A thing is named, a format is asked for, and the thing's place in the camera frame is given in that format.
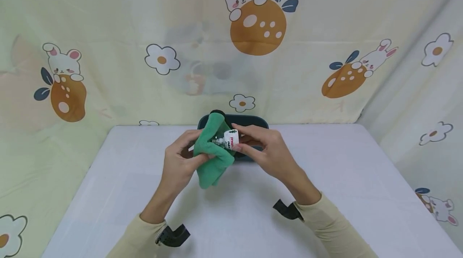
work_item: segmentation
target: cream curtain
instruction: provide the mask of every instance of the cream curtain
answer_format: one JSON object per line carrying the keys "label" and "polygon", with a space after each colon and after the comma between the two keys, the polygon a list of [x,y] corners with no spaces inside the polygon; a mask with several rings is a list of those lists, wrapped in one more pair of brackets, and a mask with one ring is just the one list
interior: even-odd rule
{"label": "cream curtain", "polygon": [[449,0],[359,120],[461,250],[462,20]]}

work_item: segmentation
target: microfiber cloth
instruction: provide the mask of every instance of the microfiber cloth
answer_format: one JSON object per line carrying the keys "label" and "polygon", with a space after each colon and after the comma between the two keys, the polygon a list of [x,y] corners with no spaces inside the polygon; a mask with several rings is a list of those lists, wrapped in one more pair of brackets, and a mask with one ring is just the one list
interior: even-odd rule
{"label": "microfiber cloth", "polygon": [[215,155],[215,158],[211,158],[196,170],[201,188],[209,188],[211,185],[216,186],[222,174],[235,160],[235,152],[221,148],[211,142],[216,133],[224,133],[227,130],[231,130],[231,128],[226,124],[225,117],[220,113],[211,113],[201,135],[195,142],[194,156],[202,153]]}

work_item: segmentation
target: fabric wall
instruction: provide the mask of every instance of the fabric wall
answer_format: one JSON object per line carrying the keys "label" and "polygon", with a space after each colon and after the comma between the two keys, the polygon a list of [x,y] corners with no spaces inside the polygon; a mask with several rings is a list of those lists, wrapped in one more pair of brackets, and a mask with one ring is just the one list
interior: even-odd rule
{"label": "fabric wall", "polygon": [[449,0],[359,119],[461,250],[462,40],[462,0]]}
{"label": "fabric wall", "polygon": [[114,125],[356,121],[444,1],[0,0],[0,258],[42,253]]}

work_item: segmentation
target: black container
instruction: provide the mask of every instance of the black container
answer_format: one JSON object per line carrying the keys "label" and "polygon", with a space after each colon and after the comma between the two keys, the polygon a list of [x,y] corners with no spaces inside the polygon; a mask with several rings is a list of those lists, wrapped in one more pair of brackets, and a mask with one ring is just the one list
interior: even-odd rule
{"label": "black container", "polygon": [[[209,119],[209,115],[204,115],[200,119],[200,122],[198,123],[198,129],[204,128],[208,119]],[[254,115],[225,115],[225,121],[228,124],[235,123],[235,124],[239,124],[240,126],[244,126],[244,127],[255,125],[258,127],[268,128],[268,123],[265,120],[263,120],[262,118],[258,116],[254,116]],[[262,148],[260,146],[253,146],[253,148],[258,149],[259,151],[262,151]],[[235,161],[252,162],[253,160],[252,158],[237,152],[235,154]]]}

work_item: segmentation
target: white table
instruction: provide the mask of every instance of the white table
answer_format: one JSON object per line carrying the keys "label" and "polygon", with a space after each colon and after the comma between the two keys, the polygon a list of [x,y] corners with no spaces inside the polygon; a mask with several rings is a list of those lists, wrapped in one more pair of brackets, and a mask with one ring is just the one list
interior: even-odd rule
{"label": "white table", "polygon": [[[104,257],[152,196],[164,149],[190,126],[119,126],[107,136],[44,258]],[[379,257],[463,257],[360,125],[280,125],[295,159]],[[229,167],[217,187],[195,174],[167,216],[191,236],[164,258],[327,257],[299,220],[272,206],[292,196],[257,164]]]}

